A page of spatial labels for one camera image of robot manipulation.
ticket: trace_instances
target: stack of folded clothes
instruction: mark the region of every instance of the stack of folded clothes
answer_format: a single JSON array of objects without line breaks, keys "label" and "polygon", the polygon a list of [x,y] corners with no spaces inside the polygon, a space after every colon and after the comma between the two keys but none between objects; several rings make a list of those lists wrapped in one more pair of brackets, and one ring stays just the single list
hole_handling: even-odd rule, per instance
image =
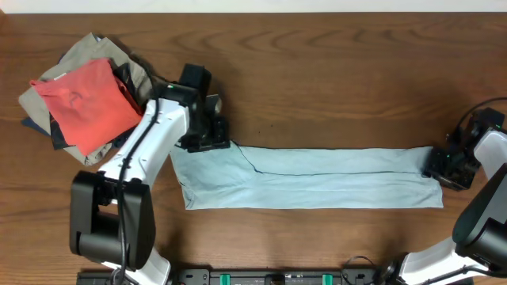
[{"label": "stack of folded clothes", "polygon": [[50,136],[84,165],[120,146],[139,123],[151,93],[147,73],[108,38],[77,42],[19,97],[22,121]]}]

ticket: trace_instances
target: red cloth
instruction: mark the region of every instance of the red cloth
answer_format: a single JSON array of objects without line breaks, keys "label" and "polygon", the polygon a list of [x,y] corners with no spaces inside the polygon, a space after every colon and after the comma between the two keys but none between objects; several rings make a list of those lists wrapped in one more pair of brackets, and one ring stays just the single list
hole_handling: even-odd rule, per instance
[{"label": "red cloth", "polygon": [[46,102],[65,142],[76,145],[83,155],[141,120],[119,91],[108,59],[90,60],[61,78],[30,84]]}]

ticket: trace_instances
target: beige cloth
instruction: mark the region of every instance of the beige cloth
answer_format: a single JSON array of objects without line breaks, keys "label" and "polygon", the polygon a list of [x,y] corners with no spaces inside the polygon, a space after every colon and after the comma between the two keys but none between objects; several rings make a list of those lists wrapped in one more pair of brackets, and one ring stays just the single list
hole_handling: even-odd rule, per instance
[{"label": "beige cloth", "polygon": [[[131,60],[128,55],[110,39],[104,38],[97,42],[97,39],[92,33],[77,42],[64,57],[62,57],[59,64],[44,72],[39,80],[46,81],[54,79],[81,67],[91,59],[100,58],[110,58],[117,66],[128,63],[132,82],[137,90],[137,94],[132,94],[132,96],[139,105],[144,105],[149,99],[151,91],[151,83],[147,78],[146,71],[138,63]],[[42,127],[48,134],[51,133],[48,108],[33,87],[19,97],[19,103],[33,122]],[[84,156],[79,152],[76,146],[64,148],[66,152],[74,156],[84,165],[96,164],[110,149],[111,144],[108,143],[99,147],[90,155]]]}]

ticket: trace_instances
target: green tape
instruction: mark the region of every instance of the green tape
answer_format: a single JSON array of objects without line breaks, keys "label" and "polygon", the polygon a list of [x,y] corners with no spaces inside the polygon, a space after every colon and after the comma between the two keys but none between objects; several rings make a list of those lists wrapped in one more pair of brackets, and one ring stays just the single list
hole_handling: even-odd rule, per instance
[{"label": "green tape", "polygon": [[228,274],[220,275],[220,285],[231,285],[231,276]]},{"label": "green tape", "polygon": [[322,274],[322,285],[333,285],[333,276],[331,274]]}]

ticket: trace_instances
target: wooden table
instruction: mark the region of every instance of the wooden table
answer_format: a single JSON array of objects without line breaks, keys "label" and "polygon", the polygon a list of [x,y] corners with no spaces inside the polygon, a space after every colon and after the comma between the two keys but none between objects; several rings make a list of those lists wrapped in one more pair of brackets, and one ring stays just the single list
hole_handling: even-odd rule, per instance
[{"label": "wooden table", "polygon": [[[82,268],[100,267],[68,246],[69,186],[84,167],[22,127],[17,103],[28,81],[88,32],[118,39],[170,79],[185,63],[205,65],[231,137],[251,146],[434,145],[472,105],[507,91],[502,13],[8,16],[0,30],[1,284],[72,284]],[[444,190],[444,209],[185,211],[168,161],[153,190],[156,246],[174,265],[339,268],[354,255],[382,264],[448,237],[485,181],[481,173],[469,191]]]}]

